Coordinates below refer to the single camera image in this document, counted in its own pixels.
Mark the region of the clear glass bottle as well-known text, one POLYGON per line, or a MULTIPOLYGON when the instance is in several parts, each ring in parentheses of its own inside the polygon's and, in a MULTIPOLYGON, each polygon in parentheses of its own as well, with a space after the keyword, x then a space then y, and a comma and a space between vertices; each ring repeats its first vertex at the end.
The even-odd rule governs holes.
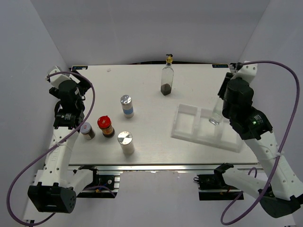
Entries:
POLYGON ((223 100, 221 98, 218 98, 215 107, 213 108, 213 111, 211 113, 211 116, 209 117, 210 123, 212 123, 215 126, 221 123, 221 121, 223 120, 222 109, 223 109, 223 100))

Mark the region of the blue label silver cap shaker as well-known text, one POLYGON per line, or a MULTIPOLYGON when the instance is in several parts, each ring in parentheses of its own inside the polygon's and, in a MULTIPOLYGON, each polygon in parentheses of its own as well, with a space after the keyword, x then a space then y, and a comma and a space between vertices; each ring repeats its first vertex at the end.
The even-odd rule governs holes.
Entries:
POLYGON ((123 95, 120 98, 120 103, 121 103, 121 106, 122 106, 124 116, 126 118, 132 118, 133 115, 134 115, 134 108, 133 108, 132 98, 129 95, 123 95))

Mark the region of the glass bottle with dark sauce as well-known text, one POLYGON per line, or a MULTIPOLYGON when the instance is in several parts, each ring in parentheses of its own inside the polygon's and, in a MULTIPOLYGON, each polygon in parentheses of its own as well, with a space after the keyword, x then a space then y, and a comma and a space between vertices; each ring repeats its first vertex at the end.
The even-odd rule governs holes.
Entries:
POLYGON ((174 70, 172 68, 173 54, 166 54, 166 56, 166 65, 162 69, 160 87, 160 91, 164 96, 169 95, 171 93, 174 77, 174 70))

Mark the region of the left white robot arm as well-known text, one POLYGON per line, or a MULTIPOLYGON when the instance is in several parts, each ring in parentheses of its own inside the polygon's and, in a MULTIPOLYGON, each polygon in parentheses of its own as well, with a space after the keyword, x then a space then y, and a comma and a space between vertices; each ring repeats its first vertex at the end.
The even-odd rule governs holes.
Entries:
POLYGON ((46 156, 45 166, 37 183, 28 189, 28 197, 39 212, 71 213, 76 197, 88 186, 99 186, 100 177, 88 170, 76 171, 68 178, 68 166, 80 127, 86 120, 84 96, 91 84, 80 74, 74 73, 79 82, 72 80, 68 73, 53 69, 46 80, 52 85, 49 93, 59 101, 55 107, 53 136, 54 148, 46 156))

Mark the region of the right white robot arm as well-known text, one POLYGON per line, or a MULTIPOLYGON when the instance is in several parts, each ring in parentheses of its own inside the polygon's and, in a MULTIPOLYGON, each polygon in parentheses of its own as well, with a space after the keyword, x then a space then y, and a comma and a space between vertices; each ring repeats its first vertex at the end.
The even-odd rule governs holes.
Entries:
POLYGON ((268 215, 280 218, 301 208, 303 183, 278 151, 280 147, 268 118, 252 106, 253 95, 249 82, 234 78, 232 73, 226 73, 218 92, 223 100, 223 117, 253 151, 270 183, 224 163, 214 171, 214 184, 221 189, 228 185, 239 188, 254 197, 268 215))

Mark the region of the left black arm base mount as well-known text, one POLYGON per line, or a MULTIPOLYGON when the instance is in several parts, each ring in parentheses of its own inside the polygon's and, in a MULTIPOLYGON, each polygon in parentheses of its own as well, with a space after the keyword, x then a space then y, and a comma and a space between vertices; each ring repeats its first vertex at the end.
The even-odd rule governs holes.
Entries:
POLYGON ((72 176, 77 176, 80 171, 88 170, 92 181, 77 195, 77 198, 114 198, 119 188, 120 175, 101 171, 97 166, 84 165, 73 170, 72 176))

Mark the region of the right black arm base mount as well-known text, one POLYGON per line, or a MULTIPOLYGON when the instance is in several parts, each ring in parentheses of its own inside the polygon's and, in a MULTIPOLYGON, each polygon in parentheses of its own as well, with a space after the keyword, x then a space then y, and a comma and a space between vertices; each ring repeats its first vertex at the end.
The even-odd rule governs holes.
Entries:
POLYGON ((214 175, 197 175, 193 181, 198 185, 200 201, 232 201, 240 194, 233 186, 221 186, 214 175))

